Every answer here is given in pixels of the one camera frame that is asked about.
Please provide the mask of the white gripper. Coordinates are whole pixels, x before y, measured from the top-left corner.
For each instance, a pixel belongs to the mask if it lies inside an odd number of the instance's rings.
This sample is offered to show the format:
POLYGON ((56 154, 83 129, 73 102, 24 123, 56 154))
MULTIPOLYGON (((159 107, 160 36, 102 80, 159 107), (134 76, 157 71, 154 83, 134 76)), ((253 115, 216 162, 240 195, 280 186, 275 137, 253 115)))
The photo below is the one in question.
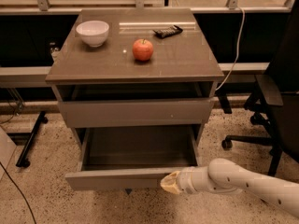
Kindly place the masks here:
POLYGON ((181 192, 195 194, 210 191, 211 183, 206 167, 187 167, 164 177, 160 186, 169 193, 179 195, 181 192))

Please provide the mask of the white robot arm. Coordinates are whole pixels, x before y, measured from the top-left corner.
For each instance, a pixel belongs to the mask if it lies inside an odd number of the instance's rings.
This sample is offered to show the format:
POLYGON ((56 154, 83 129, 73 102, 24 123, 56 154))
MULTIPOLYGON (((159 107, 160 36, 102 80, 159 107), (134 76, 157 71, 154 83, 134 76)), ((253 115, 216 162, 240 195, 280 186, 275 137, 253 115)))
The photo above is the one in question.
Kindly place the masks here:
POLYGON ((249 171, 232 161, 217 158, 208 166, 187 167, 161 180, 162 189, 173 194, 238 194, 242 190, 299 217, 299 184, 249 171))

